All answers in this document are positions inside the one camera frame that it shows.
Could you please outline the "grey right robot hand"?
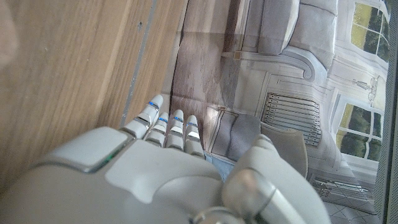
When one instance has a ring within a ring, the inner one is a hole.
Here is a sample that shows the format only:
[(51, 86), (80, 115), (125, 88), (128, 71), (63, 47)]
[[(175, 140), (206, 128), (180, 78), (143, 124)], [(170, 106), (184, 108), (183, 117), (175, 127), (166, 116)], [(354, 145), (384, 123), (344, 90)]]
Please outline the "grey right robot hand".
[(329, 223), (305, 177), (258, 134), (226, 179), (195, 116), (156, 95), (121, 129), (55, 148), (1, 195), (2, 223)]

